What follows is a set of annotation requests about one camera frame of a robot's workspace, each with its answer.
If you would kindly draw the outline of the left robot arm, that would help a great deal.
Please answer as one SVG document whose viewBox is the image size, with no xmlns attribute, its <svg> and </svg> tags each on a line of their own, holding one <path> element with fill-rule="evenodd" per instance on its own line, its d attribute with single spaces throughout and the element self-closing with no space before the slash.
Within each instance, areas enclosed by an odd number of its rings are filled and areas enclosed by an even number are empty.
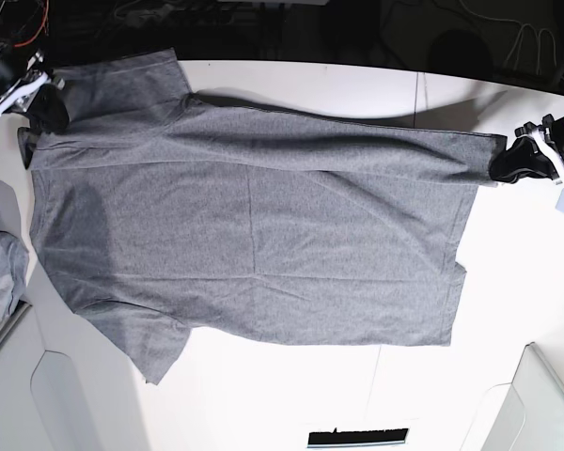
<svg viewBox="0 0 564 451">
<path fill-rule="evenodd" d="M 513 184 L 520 179 L 550 179 L 564 187 L 564 117 L 542 118 L 541 124 L 527 122 L 515 130 L 510 148 L 490 162 L 492 180 Z"/>
</svg>

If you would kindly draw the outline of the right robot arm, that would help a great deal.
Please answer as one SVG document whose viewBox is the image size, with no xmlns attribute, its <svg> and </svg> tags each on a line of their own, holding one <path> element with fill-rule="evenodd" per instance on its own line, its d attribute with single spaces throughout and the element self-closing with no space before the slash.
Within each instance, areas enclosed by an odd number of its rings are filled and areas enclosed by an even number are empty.
<svg viewBox="0 0 564 451">
<path fill-rule="evenodd" d="M 48 25 L 50 3 L 39 5 L 41 20 L 32 36 L 18 42 L 0 38 L 0 117 L 16 114 L 42 131 L 62 132 L 70 123 L 60 99 L 65 82 L 45 64 L 43 51 L 33 47 Z"/>
</svg>

